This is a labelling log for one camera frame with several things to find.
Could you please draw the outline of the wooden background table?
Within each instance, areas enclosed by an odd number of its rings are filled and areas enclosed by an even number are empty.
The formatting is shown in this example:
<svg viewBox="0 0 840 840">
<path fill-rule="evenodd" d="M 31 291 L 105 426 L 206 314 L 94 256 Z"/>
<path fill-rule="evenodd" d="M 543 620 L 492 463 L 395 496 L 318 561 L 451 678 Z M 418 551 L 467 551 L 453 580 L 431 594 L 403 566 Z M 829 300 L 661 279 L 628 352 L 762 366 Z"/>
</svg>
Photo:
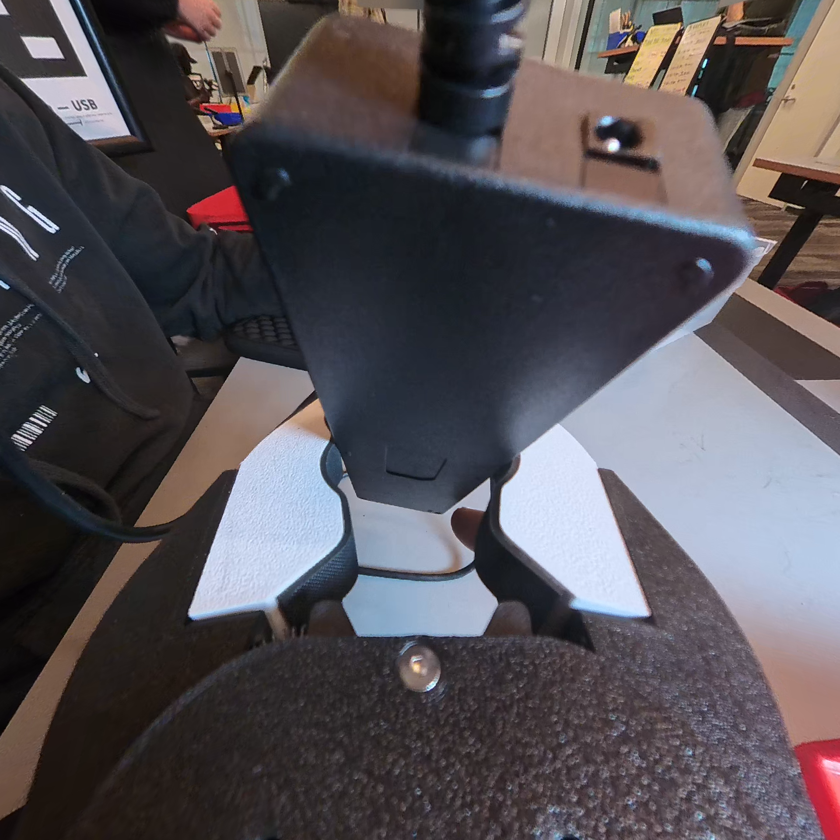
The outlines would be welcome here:
<svg viewBox="0 0 840 840">
<path fill-rule="evenodd" d="M 839 169 L 838 164 L 763 157 L 753 159 L 752 166 L 778 175 L 769 198 L 800 210 L 757 281 L 774 290 L 819 223 L 825 217 L 839 217 Z"/>
</svg>

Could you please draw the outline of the person's left forearm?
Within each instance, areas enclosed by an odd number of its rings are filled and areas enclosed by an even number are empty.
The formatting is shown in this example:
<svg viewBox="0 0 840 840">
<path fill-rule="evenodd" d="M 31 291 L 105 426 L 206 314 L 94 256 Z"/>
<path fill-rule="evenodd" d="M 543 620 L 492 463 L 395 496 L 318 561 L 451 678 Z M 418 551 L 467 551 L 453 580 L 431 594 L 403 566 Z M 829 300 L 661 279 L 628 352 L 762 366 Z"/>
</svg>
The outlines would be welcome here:
<svg viewBox="0 0 840 840">
<path fill-rule="evenodd" d="M 110 247 L 169 335 L 211 340 L 240 321 L 286 316 L 252 234 L 194 228 L 149 185 L 118 174 Z"/>
</svg>

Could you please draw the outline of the red plastic bin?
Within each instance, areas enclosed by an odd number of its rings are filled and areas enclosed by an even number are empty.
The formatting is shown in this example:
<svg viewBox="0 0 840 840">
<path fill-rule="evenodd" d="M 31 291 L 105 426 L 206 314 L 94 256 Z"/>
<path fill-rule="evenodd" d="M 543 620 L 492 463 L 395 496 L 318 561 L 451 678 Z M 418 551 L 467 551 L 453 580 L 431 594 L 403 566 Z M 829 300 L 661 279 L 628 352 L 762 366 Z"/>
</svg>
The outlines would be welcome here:
<svg viewBox="0 0 840 840">
<path fill-rule="evenodd" d="M 825 839 L 839 839 L 839 740 L 805 742 L 794 753 Z"/>
</svg>

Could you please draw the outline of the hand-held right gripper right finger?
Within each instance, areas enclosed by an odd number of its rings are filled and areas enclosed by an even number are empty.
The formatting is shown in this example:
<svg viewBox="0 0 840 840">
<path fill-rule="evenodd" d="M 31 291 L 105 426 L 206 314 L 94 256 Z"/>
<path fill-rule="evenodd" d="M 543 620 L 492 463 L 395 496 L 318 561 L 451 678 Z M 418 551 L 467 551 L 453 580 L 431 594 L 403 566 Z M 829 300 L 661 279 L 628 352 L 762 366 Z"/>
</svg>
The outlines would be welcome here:
<svg viewBox="0 0 840 840">
<path fill-rule="evenodd" d="M 596 650 L 591 618 L 652 611 L 593 457 L 552 426 L 474 490 L 474 566 L 508 629 Z"/>
</svg>

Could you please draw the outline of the person's dark clothing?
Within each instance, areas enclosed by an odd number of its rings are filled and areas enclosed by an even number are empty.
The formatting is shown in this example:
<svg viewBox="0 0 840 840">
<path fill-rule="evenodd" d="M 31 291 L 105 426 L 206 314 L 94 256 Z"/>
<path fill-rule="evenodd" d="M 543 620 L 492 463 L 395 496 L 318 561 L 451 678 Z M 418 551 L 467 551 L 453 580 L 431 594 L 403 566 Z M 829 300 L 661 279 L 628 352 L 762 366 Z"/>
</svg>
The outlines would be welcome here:
<svg viewBox="0 0 840 840">
<path fill-rule="evenodd" d="M 3 684 L 44 667 L 199 417 L 183 335 L 110 247 L 118 171 L 2 67 Z"/>
</svg>

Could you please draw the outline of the red bag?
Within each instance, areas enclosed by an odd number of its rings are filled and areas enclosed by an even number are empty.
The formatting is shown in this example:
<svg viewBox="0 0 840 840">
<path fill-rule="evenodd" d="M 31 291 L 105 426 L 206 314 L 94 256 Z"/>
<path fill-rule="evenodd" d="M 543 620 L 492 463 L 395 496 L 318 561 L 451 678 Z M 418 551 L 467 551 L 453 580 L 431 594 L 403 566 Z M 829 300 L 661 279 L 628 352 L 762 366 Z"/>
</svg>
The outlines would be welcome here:
<svg viewBox="0 0 840 840">
<path fill-rule="evenodd" d="M 839 287 L 823 280 L 809 280 L 796 286 L 778 286 L 775 292 L 815 315 L 839 323 Z"/>
</svg>

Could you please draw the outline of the yellow wall poster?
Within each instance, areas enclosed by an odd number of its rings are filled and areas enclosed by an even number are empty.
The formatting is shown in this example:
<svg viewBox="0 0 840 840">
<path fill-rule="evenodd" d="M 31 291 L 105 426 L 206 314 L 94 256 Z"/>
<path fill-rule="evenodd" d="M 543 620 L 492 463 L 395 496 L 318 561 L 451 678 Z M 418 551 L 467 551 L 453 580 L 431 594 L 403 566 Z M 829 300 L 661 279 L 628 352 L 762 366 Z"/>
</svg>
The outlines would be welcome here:
<svg viewBox="0 0 840 840">
<path fill-rule="evenodd" d="M 651 27 L 639 46 L 623 84 L 650 89 L 682 28 L 681 23 L 657 24 Z"/>
</svg>

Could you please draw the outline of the person's right hand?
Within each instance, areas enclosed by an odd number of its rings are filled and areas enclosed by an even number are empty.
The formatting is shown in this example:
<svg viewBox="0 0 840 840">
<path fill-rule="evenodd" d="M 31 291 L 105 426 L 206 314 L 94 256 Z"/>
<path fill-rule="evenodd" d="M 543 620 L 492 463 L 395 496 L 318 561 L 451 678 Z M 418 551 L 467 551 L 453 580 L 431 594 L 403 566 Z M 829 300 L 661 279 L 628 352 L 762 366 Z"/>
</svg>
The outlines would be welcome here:
<svg viewBox="0 0 840 840">
<path fill-rule="evenodd" d="M 486 510 L 459 507 L 451 514 L 450 526 L 457 540 L 472 553 L 481 551 L 490 536 Z"/>
</svg>

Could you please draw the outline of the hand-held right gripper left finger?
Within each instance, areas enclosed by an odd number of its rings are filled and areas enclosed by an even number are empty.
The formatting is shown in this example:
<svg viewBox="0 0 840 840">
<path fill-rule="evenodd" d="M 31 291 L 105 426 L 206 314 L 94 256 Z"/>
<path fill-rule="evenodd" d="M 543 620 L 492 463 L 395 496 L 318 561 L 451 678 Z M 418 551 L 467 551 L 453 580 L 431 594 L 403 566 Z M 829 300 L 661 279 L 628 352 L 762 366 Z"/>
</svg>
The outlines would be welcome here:
<svg viewBox="0 0 840 840">
<path fill-rule="evenodd" d="M 263 613 L 276 637 L 341 602 L 359 576 L 343 461 L 321 406 L 302 406 L 241 463 L 188 617 Z"/>
</svg>

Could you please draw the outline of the red chair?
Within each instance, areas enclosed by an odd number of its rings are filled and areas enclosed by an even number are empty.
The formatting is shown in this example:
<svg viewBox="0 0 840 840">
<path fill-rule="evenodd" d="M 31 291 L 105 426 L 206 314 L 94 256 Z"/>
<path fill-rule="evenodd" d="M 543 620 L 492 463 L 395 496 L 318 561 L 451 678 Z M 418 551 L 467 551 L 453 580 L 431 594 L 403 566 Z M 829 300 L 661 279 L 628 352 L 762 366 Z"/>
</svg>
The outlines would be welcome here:
<svg viewBox="0 0 840 840">
<path fill-rule="evenodd" d="M 188 207 L 186 217 L 194 228 L 205 225 L 216 231 L 247 234 L 254 231 L 239 191 L 234 185 Z"/>
</svg>

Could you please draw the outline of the black wrist rest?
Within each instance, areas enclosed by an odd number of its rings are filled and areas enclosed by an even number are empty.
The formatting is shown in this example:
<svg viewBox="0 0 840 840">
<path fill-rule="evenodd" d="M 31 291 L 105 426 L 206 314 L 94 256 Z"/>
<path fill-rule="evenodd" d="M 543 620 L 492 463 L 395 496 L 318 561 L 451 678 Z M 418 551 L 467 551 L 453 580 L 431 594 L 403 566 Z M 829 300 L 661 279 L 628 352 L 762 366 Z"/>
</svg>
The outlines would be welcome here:
<svg viewBox="0 0 840 840">
<path fill-rule="evenodd" d="M 224 331 L 224 343 L 240 358 L 299 371 L 308 367 L 284 317 L 261 315 L 239 320 Z"/>
</svg>

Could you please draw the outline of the white wall poster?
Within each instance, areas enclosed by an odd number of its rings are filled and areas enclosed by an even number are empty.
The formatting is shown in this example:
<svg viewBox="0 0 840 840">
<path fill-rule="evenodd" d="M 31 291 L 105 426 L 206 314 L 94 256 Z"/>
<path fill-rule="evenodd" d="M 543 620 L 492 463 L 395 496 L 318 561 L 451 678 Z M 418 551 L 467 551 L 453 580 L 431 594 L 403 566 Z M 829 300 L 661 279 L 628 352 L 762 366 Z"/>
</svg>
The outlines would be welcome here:
<svg viewBox="0 0 840 840">
<path fill-rule="evenodd" d="M 713 46 L 722 16 L 709 17 L 686 26 L 679 39 L 672 60 L 659 85 L 660 91 L 691 96 L 700 70 Z"/>
</svg>

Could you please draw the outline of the black white marker sign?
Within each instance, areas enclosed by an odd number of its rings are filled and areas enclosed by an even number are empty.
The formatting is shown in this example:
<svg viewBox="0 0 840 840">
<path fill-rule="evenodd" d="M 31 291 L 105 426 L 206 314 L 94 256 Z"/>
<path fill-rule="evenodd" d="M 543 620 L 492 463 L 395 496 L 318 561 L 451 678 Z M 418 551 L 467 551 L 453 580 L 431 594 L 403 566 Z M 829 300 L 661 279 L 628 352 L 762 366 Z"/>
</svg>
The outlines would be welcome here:
<svg viewBox="0 0 840 840">
<path fill-rule="evenodd" d="M 153 150 L 88 2 L 2 1 L 1 60 L 108 156 Z"/>
</svg>

